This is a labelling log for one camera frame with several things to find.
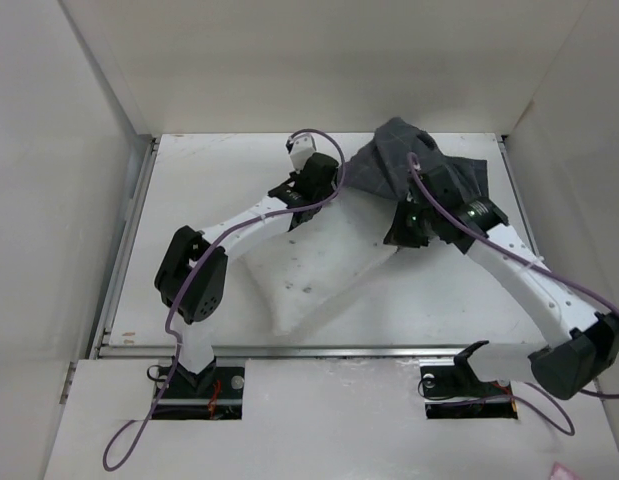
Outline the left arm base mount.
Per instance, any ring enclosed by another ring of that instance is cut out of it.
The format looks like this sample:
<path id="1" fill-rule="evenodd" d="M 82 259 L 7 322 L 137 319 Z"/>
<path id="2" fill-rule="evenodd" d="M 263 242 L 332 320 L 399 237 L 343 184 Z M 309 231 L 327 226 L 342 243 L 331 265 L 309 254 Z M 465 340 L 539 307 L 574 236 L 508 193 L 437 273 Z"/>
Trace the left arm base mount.
<path id="1" fill-rule="evenodd" d="M 178 368 L 151 413 L 152 420 L 240 420 L 245 367 L 212 362 L 198 376 Z"/>

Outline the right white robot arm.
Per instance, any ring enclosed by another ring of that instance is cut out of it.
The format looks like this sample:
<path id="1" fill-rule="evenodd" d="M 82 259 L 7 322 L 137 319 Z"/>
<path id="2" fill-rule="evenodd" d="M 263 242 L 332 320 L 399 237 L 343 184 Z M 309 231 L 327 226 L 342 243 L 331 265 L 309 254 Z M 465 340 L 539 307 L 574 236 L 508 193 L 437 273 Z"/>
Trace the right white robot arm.
<path id="1" fill-rule="evenodd" d="M 615 363 L 619 310 L 600 311 L 602 297 L 551 272 L 492 200 L 464 199 L 444 167 L 412 174 L 384 241 L 424 248 L 434 239 L 489 273 L 543 338 L 538 344 L 470 344 L 436 377 L 446 395 L 473 396 L 491 382 L 518 381 L 568 400 Z"/>

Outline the white pillow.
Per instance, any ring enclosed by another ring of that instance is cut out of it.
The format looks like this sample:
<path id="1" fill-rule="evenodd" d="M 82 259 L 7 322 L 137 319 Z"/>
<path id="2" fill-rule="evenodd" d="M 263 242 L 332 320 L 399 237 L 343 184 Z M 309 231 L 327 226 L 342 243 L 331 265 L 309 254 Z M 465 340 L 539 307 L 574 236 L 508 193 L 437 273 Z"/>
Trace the white pillow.
<path id="1" fill-rule="evenodd" d="M 276 336 L 292 333 L 397 249 L 383 243 L 396 203 L 345 188 L 309 222 L 242 257 Z"/>

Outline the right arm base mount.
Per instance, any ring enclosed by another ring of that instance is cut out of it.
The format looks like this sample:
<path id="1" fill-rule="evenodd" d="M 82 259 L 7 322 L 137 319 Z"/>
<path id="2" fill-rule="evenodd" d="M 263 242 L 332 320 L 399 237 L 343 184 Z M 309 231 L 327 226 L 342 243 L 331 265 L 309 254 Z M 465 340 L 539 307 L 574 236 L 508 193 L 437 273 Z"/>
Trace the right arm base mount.
<path id="1" fill-rule="evenodd" d="M 425 359 L 419 364 L 419 395 L 428 420 L 518 419 L 509 384 L 483 382 L 468 359 L 487 341 L 476 342 L 448 358 Z"/>

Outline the dark grey checked pillowcase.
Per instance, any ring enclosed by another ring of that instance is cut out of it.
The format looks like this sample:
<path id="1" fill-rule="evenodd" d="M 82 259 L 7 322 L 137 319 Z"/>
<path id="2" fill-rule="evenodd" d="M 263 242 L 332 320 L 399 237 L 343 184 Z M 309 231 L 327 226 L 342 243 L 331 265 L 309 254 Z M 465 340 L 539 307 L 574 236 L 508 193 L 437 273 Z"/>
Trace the dark grey checked pillowcase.
<path id="1" fill-rule="evenodd" d="M 465 201 L 489 194 L 488 164 L 482 159 L 444 154 L 434 138 L 400 117 L 394 117 L 378 127 L 371 141 L 360 148 L 346 164 L 345 185 L 355 190 L 394 201 L 396 211 L 383 243 L 386 245 L 426 247 L 431 234 L 415 225 L 416 206 L 407 202 L 409 179 L 407 155 L 413 152 L 425 172 L 439 166 L 449 171 Z"/>

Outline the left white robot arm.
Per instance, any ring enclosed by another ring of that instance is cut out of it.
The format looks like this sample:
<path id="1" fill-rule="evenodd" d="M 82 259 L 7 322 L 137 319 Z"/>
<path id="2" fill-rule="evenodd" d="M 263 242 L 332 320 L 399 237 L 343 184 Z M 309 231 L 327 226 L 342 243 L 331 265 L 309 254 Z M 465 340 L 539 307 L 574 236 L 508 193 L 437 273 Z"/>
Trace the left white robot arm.
<path id="1" fill-rule="evenodd" d="M 337 160 L 314 153 L 246 211 L 205 230 L 185 225 L 174 233 L 154 286 L 169 308 L 165 332 L 176 339 L 175 372 L 187 394 L 212 387 L 215 357 L 202 326 L 223 299 L 229 264 L 312 220 L 337 194 L 339 170 Z"/>

